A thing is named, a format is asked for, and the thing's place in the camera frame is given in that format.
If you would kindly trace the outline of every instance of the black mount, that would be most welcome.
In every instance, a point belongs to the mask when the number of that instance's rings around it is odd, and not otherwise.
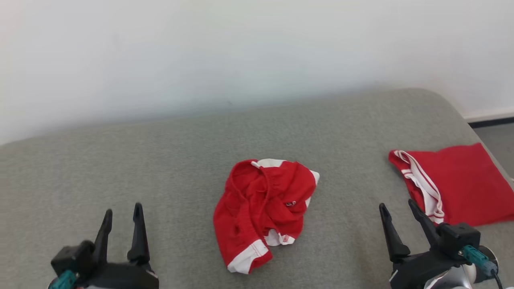
[[[134,236],[127,253],[128,263],[107,262],[107,242],[113,226],[113,211],[109,209],[95,243],[83,241],[78,246],[66,246],[52,259],[57,276],[66,270],[72,271],[77,278],[75,288],[158,289],[159,279],[149,264],[150,251],[140,203],[136,203],[133,220]]]
[[[392,289],[423,289],[428,280],[451,267],[470,265],[459,255],[464,246],[471,245],[478,250],[485,248],[480,246],[480,232],[468,224],[452,226],[442,223],[436,228],[413,200],[409,200],[409,206],[430,244],[428,252],[410,255],[409,248],[401,242],[393,226],[385,204],[379,206],[389,259],[393,262]]]

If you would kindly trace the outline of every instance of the white wall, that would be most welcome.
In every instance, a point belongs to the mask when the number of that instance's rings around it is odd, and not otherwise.
[[[418,86],[514,113],[512,0],[3,0],[0,143]]]

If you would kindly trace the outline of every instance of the white trim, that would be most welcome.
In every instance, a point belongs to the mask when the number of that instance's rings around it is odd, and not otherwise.
[[[320,173],[312,171],[312,170],[309,170],[309,171],[313,174],[314,181],[316,182],[316,186],[317,186],[318,185],[318,181],[320,180]]]
[[[426,174],[417,160],[405,151],[394,151],[394,154],[411,165],[410,170],[402,170],[405,178],[412,182],[421,190],[423,201],[425,203],[425,214],[430,220],[438,224],[444,221],[445,213],[443,212],[443,201],[438,188],[432,179]]]
[[[305,200],[305,205],[307,206],[307,208],[309,207],[309,204],[310,204],[310,198],[312,198],[311,196]]]
[[[391,282],[391,280],[393,280],[394,276],[396,276],[396,274],[398,273],[398,270],[396,270],[392,275],[391,277],[389,278],[389,282]]]
[[[502,107],[500,109],[488,110],[474,114],[462,114],[462,117],[464,117],[467,122],[514,117],[514,106]]]
[[[271,168],[271,167],[280,167],[282,163],[285,162],[283,159],[274,159],[274,158],[264,158],[259,161],[252,161],[252,166],[256,168]]]
[[[278,245],[290,245],[295,242],[295,238],[289,235],[282,235],[277,233],[275,229],[270,229],[267,236],[264,236],[264,241],[268,246],[278,246]]]
[[[268,251],[269,249],[264,245],[261,239],[255,240],[228,264],[227,269],[232,273],[239,272],[248,274],[252,262],[256,258],[264,256]]]

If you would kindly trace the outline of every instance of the gray floor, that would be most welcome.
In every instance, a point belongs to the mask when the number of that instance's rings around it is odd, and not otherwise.
[[[514,178],[514,123],[478,128],[475,132]]]

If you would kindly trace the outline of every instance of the teal connector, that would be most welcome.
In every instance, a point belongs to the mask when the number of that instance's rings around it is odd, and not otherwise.
[[[66,270],[57,278],[49,289],[72,289],[76,280],[75,274],[70,270]]]
[[[493,262],[489,261],[489,258],[482,252],[475,249],[475,247],[466,245],[462,248],[462,256],[464,259],[475,264],[482,272],[487,276],[492,276],[491,271],[498,272],[498,267]]]

